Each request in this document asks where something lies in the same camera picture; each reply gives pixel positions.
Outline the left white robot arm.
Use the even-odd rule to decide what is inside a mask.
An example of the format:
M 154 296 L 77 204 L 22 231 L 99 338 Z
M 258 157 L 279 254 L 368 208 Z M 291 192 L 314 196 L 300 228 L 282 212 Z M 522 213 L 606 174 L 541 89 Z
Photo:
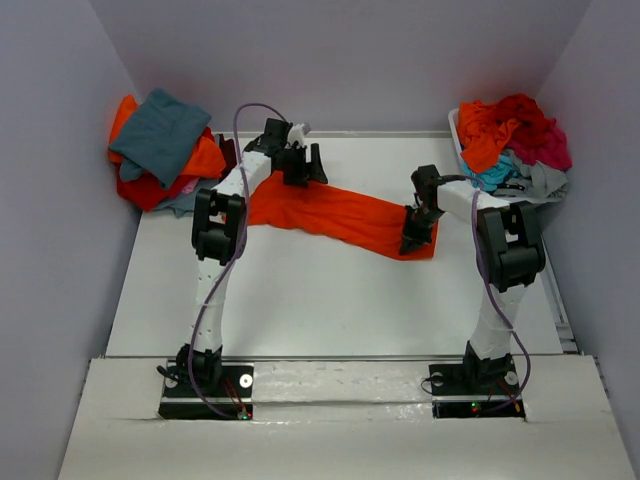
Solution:
M 269 118 L 221 183 L 196 194 L 191 232 L 198 266 L 196 317 L 176 355 L 176 376 L 198 394 L 209 395 L 221 383 L 226 291 L 233 265 L 246 246 L 251 195 L 274 173 L 283 175 L 283 186 L 328 182 L 319 146 L 306 143 L 310 131 L 307 123 Z

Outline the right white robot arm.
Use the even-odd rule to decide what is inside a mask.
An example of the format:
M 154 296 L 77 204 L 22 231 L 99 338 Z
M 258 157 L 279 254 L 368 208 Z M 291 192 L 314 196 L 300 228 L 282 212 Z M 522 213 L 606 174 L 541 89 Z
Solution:
M 508 379 L 517 387 L 511 343 L 527 350 L 514 328 L 527 287 L 546 265 L 536 209 L 527 201 L 509 202 L 473 186 L 463 175 L 442 175 L 434 165 L 411 175 L 414 204 L 405 208 L 399 254 L 433 243 L 446 213 L 471 225 L 476 265 L 483 281 L 478 320 L 458 364 L 430 367 L 427 380 L 437 396 L 481 395 Z

